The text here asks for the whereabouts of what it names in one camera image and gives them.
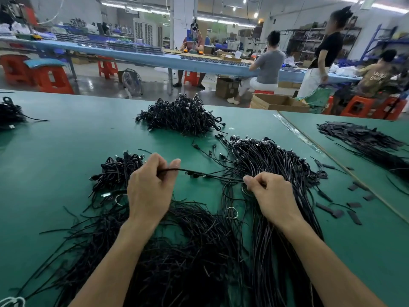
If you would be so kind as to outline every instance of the foot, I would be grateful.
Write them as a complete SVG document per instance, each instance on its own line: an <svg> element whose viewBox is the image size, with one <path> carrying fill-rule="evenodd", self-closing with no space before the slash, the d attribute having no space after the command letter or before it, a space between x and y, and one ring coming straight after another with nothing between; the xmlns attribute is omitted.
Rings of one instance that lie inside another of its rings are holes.
<svg viewBox="0 0 409 307"><path fill-rule="evenodd" d="M238 106L240 101L237 101L235 98L228 98L228 103L234 103L236 106Z"/></svg>

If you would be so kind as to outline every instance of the hand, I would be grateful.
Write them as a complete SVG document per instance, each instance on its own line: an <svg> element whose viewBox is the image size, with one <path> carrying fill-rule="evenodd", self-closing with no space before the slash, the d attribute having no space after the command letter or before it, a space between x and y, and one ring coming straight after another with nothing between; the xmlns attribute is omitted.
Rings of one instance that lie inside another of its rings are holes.
<svg viewBox="0 0 409 307"><path fill-rule="evenodd" d="M180 168L180 159L168 166L159 154L152 154L148 161L134 171L128 183L129 219L128 223L143 223L155 229L169 209L178 170L157 172L167 168Z"/></svg>
<svg viewBox="0 0 409 307"><path fill-rule="evenodd" d="M325 84L328 81L328 74L321 75L321 84Z"/></svg>
<svg viewBox="0 0 409 307"><path fill-rule="evenodd" d="M281 175L262 172L243 178L247 189L257 198L261 213L281 231L304 222L292 193L292 185Z"/></svg>

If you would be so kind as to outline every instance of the green tabletop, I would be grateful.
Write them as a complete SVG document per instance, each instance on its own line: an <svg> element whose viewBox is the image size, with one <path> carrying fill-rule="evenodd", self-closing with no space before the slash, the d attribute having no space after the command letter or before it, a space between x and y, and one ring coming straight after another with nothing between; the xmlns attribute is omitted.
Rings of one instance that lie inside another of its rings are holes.
<svg viewBox="0 0 409 307"><path fill-rule="evenodd" d="M331 141L317 129L317 124L322 124L326 121L349 122L357 125L368 126L369 128L377 128L378 131L390 135L397 140L409 143L409 122L392 122L381 119L364 119L321 114L298 114L292 112L281 112L281 114L302 133L323 147L326 152L337 159L342 165L354 168L353 174L356 175L356 177L370 187L372 192L383 198L390 206L409 220L409 196L396 191L396 188L387 179L387 171L385 169L363 159L360 156L355 156L346 151L335 143L348 147L347 144L343 143L339 139ZM392 153L402 157L409 157L409 152L402 149L400 149L398 152ZM393 182L401 189L406 189L406 187L402 185L399 178L395 177L391 173L388 174L388 177L390 177L390 179L392 179Z"/></svg>
<svg viewBox="0 0 409 307"><path fill-rule="evenodd" d="M62 242L65 233L38 233L72 225L73 217L62 206L75 214L84 210L92 188L88 178L100 172L100 164L108 156L120 155L125 149L146 154L138 151L139 148L156 151L168 161L181 158L181 167L185 169L220 170L212 160L192 148L191 137L169 130L148 132L143 124L135 124L132 118L148 107L148 101L38 92L4 95L22 106L26 115L51 121L29 122L0 133L0 298L15 294L9 289L20 287ZM224 131L229 136L248 135L258 139L267 136L284 149L293 149L307 158L313 169L316 166L310 156L335 164L289 131L274 111L217 106L207 109L223 118L227 124ZM311 116L310 124L316 123L316 115L297 116ZM213 144L217 144L216 151L224 151L211 132L195 139L195 143L205 151ZM325 241L386 304L402 306L409 300L409 225L381 201L362 200L363 190L348 191L346 188L352 182L349 175L327 171L329 179L322 181L321 189L337 203L361 202L363 207L357 208L357 214L363 225L355 225L347 214L334 219L316 209ZM397 191L390 191L397 196ZM216 211L220 207L221 184L180 174L175 197L206 203L209 210ZM319 196L314 197L328 205ZM235 206L241 212L243 202ZM248 227L243 236L249 245ZM38 288L45 279L46 275L34 280L23 295ZM55 291L43 292L30 299L28 305L50 306L55 298Z"/></svg>

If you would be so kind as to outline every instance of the green bag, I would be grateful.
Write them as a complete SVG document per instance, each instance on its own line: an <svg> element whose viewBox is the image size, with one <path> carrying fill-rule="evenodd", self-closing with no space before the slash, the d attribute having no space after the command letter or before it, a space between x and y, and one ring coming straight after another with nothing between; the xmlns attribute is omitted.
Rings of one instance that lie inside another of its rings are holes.
<svg viewBox="0 0 409 307"><path fill-rule="evenodd" d="M330 88L317 88L314 92L304 98L298 97L296 100L302 100L311 107L308 113L320 114L326 107L328 100L330 99L332 89Z"/></svg>

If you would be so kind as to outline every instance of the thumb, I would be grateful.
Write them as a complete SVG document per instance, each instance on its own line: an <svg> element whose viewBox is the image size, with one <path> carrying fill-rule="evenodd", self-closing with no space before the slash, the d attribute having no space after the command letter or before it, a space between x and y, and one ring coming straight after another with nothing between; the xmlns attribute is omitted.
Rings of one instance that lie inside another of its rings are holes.
<svg viewBox="0 0 409 307"><path fill-rule="evenodd" d="M169 168L180 168L180 159L174 159L172 162L169 164ZM162 180L162 185L173 191L173 188L175 187L175 182L177 175L179 174L179 170L169 170L166 172L166 175L164 176Z"/></svg>
<svg viewBox="0 0 409 307"><path fill-rule="evenodd" d="M247 189L252 191L256 196L264 191L264 187L262 187L255 178L249 175L245 175L243 181L246 183Z"/></svg>

